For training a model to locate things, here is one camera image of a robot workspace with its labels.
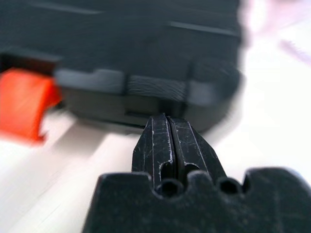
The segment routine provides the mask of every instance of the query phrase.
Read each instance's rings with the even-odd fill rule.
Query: scratched black metal
[[[186,164],[186,182],[175,172],[185,190],[168,198],[155,187],[163,178],[159,164],[172,158],[176,169]],[[99,178],[83,233],[311,232],[311,189],[300,177],[280,168],[251,169],[240,185],[185,120],[151,118],[134,150],[134,170]]]

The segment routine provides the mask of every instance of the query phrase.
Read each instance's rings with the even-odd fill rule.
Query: blurred black object
[[[0,67],[53,75],[81,118],[144,127],[226,115],[240,74],[238,0],[2,0]]]
[[[310,233],[311,189],[291,172],[228,178],[185,120],[152,117],[132,173],[102,175],[83,233]]]

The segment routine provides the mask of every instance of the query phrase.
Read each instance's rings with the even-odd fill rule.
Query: orange plastic part
[[[54,79],[11,68],[0,75],[0,132],[28,142],[43,142],[40,125],[47,108],[61,101]]]

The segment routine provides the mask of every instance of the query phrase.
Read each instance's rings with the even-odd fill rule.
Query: black plastic case
[[[238,0],[0,1],[2,71],[52,74],[79,117],[205,130],[236,92]]]

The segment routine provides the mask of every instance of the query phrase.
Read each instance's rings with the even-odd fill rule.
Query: white table
[[[204,135],[228,176],[251,167],[285,166],[311,183],[311,68],[270,38],[246,49],[235,108]],[[110,133],[49,113],[49,139],[30,148],[0,139],[0,233],[79,233],[97,178],[130,171],[139,135]]]

